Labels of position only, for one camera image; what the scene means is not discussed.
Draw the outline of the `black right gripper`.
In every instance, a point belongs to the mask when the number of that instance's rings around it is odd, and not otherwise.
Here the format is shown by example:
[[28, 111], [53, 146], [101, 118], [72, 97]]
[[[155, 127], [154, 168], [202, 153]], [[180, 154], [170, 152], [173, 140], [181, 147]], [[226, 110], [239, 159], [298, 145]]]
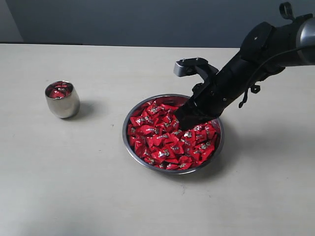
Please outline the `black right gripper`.
[[241, 108], [247, 101], [248, 92], [258, 93], [261, 79], [261, 60], [252, 55], [237, 53], [221, 70], [207, 60], [192, 58], [189, 66], [204, 80], [193, 88], [193, 96], [175, 111], [182, 130], [190, 130], [206, 123], [209, 118], [219, 117], [224, 109], [242, 94]]

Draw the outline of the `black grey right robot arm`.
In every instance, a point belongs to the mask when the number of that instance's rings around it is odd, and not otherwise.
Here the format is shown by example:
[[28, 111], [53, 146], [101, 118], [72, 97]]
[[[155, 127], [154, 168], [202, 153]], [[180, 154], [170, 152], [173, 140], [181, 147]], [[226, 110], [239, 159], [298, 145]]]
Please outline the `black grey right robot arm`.
[[239, 52], [218, 70], [203, 58], [181, 59], [175, 63], [178, 77], [199, 75], [203, 82], [192, 88], [193, 95], [176, 112], [183, 130], [218, 118], [238, 97], [239, 107], [248, 93], [257, 94], [262, 82], [287, 67], [314, 65], [315, 19], [302, 16], [291, 24], [274, 27], [263, 22], [244, 39]]

